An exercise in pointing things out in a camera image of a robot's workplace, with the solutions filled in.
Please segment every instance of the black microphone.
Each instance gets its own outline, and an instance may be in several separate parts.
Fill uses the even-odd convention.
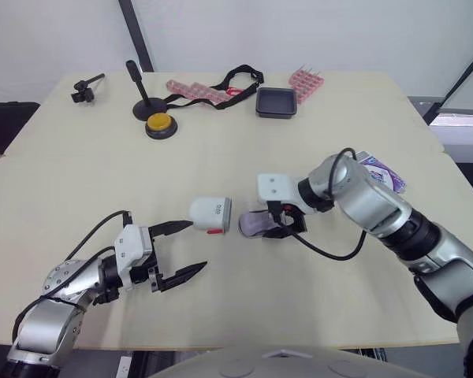
[[[136,84],[139,89],[142,100],[138,101],[133,106],[133,115],[139,120],[147,120],[151,115],[155,113],[165,113],[166,103],[160,98],[149,97],[145,88],[142,84],[142,75],[140,75],[139,68],[136,66],[134,61],[127,61],[126,68],[128,69],[129,75],[132,81]]]

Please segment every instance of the white table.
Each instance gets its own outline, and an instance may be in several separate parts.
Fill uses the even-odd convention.
[[[296,240],[245,239],[237,218],[262,208],[255,176],[306,176],[344,146],[368,150],[408,183],[404,197],[473,249],[473,190],[443,153],[400,88],[382,73],[325,74],[324,86],[291,120],[255,115],[251,98],[227,110],[175,109],[179,130],[149,139],[131,109],[139,99],[125,73],[109,74],[91,105],[69,94],[65,78],[0,160],[0,343],[16,314],[105,215],[129,209],[138,224],[185,219],[200,195],[233,199],[226,235],[189,228],[158,238],[166,274],[199,261],[188,283],[151,294],[147,284],[88,311],[79,347],[155,350],[240,343],[364,347],[456,342],[394,253],[367,238],[360,255],[330,261]],[[222,74],[146,74],[150,95],[165,97],[174,78],[213,84]],[[286,74],[266,86],[287,87]],[[246,87],[239,77],[236,86]],[[358,228],[339,209],[307,218],[306,237],[332,253],[352,250]],[[113,220],[80,252],[110,245]]]

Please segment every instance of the white backdrop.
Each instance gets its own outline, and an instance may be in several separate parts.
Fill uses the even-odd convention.
[[[386,71],[444,96],[473,59],[473,0],[134,0],[161,71]]]
[[[388,72],[443,96],[473,59],[473,0],[133,0],[159,71]],[[136,58],[117,0],[0,0],[0,101]]]
[[[0,0],[0,102],[41,102],[67,73],[135,57],[117,0]]]

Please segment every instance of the black cable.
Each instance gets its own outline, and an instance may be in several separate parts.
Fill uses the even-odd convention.
[[[53,290],[48,291],[46,294],[41,295],[38,297],[35,301],[30,303],[26,308],[17,315],[16,320],[14,321],[14,327],[13,327],[13,343],[14,340],[17,337],[17,332],[19,331],[19,326],[21,324],[21,321],[23,321],[24,317],[30,311],[33,307],[41,303],[41,301],[49,299],[48,297],[52,296],[53,294],[56,294],[59,292],[63,287],[66,287],[68,284],[70,284],[72,281],[74,281],[86,268],[91,265],[99,256],[102,254],[106,253],[109,250],[114,250],[113,246],[106,246],[102,250],[99,250],[96,254],[91,256],[89,259],[85,261],[85,263],[82,264],[80,268],[78,268],[69,278],[67,278],[63,283],[60,283],[58,286],[56,286]]]
[[[344,148],[335,157],[333,165],[331,165],[330,180],[328,181],[328,196],[330,197],[331,200],[334,200],[334,198],[333,198],[334,173],[336,171],[338,162],[341,160],[341,158],[347,152],[351,153],[352,159],[357,160],[356,152],[354,151],[354,149],[352,149],[350,147]],[[336,260],[336,261],[347,261],[347,260],[350,260],[351,258],[355,257],[361,251],[361,248],[363,248],[364,240],[366,238],[366,231],[363,230],[361,232],[361,236],[359,237],[359,241],[357,242],[356,248],[350,254],[346,254],[345,256],[337,256],[336,254],[330,254],[328,252],[325,252],[324,250],[321,250],[320,248],[314,246],[312,243],[309,243],[307,240],[303,239],[294,230],[292,230],[290,227],[283,224],[282,221],[280,220],[280,217],[278,217],[277,219],[275,219],[275,217],[274,217],[274,220],[275,220],[275,223],[277,223],[279,226],[281,226],[283,229],[285,229],[294,239],[298,240],[303,245],[307,246],[308,248],[310,248],[314,252],[317,252],[318,254],[324,256],[325,258],[330,258],[330,259]]]
[[[350,254],[346,254],[345,256],[337,256],[336,254],[330,254],[328,252],[325,252],[324,250],[321,250],[320,248],[314,246],[312,243],[309,243],[307,240],[303,239],[301,236],[299,236],[290,227],[286,226],[281,221],[276,222],[276,223],[279,226],[281,226],[283,229],[285,229],[294,239],[298,240],[299,242],[301,242],[303,245],[307,246],[314,252],[317,252],[318,254],[324,256],[325,258],[330,258],[336,261],[347,261],[355,257],[361,251],[361,248],[363,248],[364,239],[366,238],[366,231],[362,231],[361,236],[359,237],[359,242],[357,242],[356,248]]]
[[[109,216],[103,218],[96,226],[93,227],[91,231],[89,231],[89,234],[87,234],[86,237],[80,241],[80,243],[75,247],[72,253],[67,256],[65,261],[73,258],[75,254],[79,251],[79,249],[82,248],[82,246],[95,234],[95,232],[99,230],[100,227],[102,227],[105,223],[110,221],[112,218],[117,217],[118,215],[123,216],[123,227],[126,224],[132,223],[131,216],[129,215],[128,210],[119,210],[119,211],[116,211],[115,213],[110,214]]]

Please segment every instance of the wall outlet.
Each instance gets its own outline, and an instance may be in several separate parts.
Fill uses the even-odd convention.
[[[122,356],[117,368],[116,378],[128,378],[129,366],[132,364],[132,358],[129,356]]]

